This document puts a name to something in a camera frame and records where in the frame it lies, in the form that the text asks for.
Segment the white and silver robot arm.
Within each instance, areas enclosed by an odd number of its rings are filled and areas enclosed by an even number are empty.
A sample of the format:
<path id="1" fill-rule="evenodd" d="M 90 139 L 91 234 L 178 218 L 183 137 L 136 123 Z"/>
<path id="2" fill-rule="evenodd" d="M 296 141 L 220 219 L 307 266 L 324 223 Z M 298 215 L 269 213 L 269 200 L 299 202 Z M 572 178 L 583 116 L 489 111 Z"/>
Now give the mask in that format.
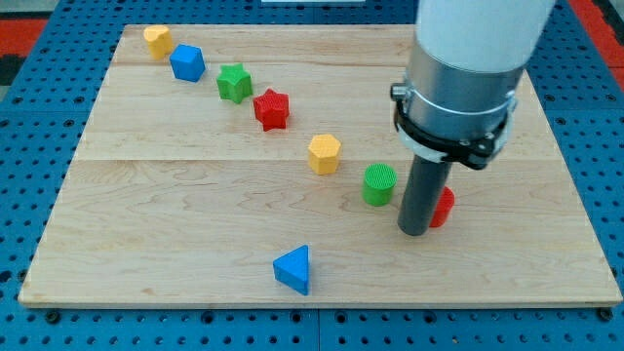
<path id="1" fill-rule="evenodd" d="M 516 89 L 555 0 L 420 0 L 394 124 L 420 158 L 481 170 L 507 142 Z"/>

